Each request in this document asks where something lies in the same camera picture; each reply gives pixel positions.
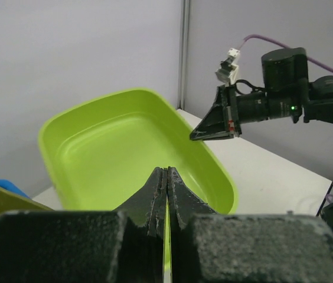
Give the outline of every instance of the purple cable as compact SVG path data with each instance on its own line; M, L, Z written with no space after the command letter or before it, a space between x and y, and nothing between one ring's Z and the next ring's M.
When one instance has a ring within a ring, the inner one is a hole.
M327 193L325 195L325 200L329 203L332 203L333 201L330 198L333 198L333 195L331 195L330 193Z
M237 49L240 50L241 47L243 47L243 45L245 44L245 42L247 42L248 40L250 40L250 39L252 39L252 38L257 38L257 39L259 39L259 40L264 40L264 41L267 41L267 42L270 42L270 43L276 44L276 45L278 45L278 46L280 46L280 47L282 47L282 48L291 48L290 46L288 46L288 45L286 45L286 44L284 44L284 43L281 43L281 42L279 42L279 41L277 41L277 40L274 40L273 38L264 37L264 36L259 35L259 34L251 34L251 35L248 35L247 37L245 37L245 38L243 39L243 43L242 43ZM308 59L308 61L310 61L311 63L314 63L315 65L317 65L317 66L319 66L319 67L321 67L321 68L323 68L323 69L325 69L325 70L327 70L327 71L333 73L333 68L332 68L332 67L330 67L330 66L328 66L328 65L325 65L325 64L323 64L323 63L321 63L321 62L319 62L319 61L317 61L317 60L315 60L315 59L313 59L313 58L311 58L311 57L307 57L307 59Z

